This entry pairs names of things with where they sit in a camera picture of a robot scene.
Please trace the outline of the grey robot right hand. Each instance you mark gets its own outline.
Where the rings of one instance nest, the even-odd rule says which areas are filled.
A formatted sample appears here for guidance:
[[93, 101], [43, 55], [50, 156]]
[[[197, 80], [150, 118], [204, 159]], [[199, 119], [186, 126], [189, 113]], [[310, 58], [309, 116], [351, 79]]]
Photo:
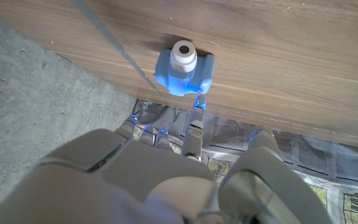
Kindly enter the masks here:
[[197, 96], [180, 154], [137, 117], [44, 156], [0, 204], [0, 223], [329, 223], [317, 195], [255, 128], [221, 183], [201, 161], [206, 101]]

